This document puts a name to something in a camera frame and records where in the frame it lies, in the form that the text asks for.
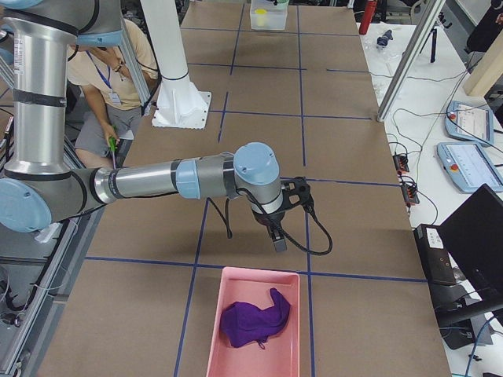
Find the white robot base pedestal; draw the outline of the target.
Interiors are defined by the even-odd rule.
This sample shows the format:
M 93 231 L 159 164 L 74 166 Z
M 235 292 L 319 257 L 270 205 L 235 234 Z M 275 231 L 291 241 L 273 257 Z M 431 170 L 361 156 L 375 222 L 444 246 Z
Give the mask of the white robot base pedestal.
M 189 77 L 175 2 L 145 0 L 141 7 L 161 77 L 152 124 L 202 130 L 211 93 L 199 91 Z

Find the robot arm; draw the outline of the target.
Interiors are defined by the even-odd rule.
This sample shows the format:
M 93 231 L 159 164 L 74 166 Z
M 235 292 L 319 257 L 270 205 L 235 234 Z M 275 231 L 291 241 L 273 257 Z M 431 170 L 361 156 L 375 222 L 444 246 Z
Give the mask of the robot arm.
M 1 179 L 1 222 L 33 232 L 118 199 L 179 194 L 245 196 L 277 251 L 291 240 L 286 211 L 314 212 L 303 178 L 283 180 L 260 142 L 234 153 L 118 167 L 157 97 L 155 126 L 204 127 L 211 94 L 189 77 L 176 5 L 141 4 L 148 31 L 126 20 L 118 1 L 5 1 L 13 29 L 14 150 Z

